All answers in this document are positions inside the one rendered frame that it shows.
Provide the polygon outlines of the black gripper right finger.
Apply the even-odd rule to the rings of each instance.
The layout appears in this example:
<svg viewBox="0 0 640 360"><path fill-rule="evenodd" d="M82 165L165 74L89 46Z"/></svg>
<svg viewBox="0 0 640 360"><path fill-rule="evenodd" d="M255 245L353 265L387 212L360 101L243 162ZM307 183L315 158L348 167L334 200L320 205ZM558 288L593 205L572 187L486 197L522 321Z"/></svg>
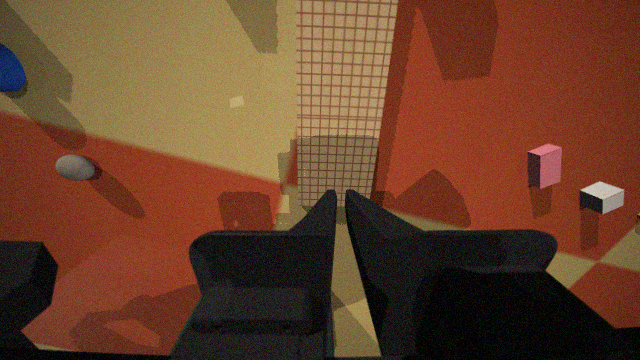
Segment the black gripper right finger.
<svg viewBox="0 0 640 360"><path fill-rule="evenodd" d="M539 265L558 243L532 229L423 230L355 190L346 190L348 232L381 356L409 355L446 267Z"/></svg>

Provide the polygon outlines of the tan grid-patterned strip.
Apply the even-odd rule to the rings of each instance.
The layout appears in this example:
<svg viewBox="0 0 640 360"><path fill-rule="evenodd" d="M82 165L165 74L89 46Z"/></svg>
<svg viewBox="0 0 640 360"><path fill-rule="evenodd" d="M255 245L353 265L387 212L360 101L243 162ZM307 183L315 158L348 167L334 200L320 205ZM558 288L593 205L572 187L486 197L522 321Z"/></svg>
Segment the tan grid-patterned strip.
<svg viewBox="0 0 640 360"><path fill-rule="evenodd" d="M296 0L298 206L370 200L398 0Z"/></svg>

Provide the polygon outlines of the pink cube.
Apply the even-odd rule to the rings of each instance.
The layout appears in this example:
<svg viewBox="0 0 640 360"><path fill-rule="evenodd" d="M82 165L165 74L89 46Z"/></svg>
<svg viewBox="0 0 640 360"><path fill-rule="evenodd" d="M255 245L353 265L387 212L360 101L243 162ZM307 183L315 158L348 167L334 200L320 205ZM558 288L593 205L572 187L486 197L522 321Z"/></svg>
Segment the pink cube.
<svg viewBox="0 0 640 360"><path fill-rule="evenodd" d="M550 144L527 152L528 184L538 189L560 182L562 148Z"/></svg>

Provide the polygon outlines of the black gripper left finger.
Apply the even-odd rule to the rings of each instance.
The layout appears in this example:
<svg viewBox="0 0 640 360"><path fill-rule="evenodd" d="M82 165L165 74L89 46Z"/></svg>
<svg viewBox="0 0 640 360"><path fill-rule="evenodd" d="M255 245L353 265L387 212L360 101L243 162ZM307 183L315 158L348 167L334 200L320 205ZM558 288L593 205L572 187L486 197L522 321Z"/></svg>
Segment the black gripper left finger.
<svg viewBox="0 0 640 360"><path fill-rule="evenodd" d="M202 295L212 287L306 288L326 357L337 195L328 189L288 231L213 230L188 249Z"/></svg>

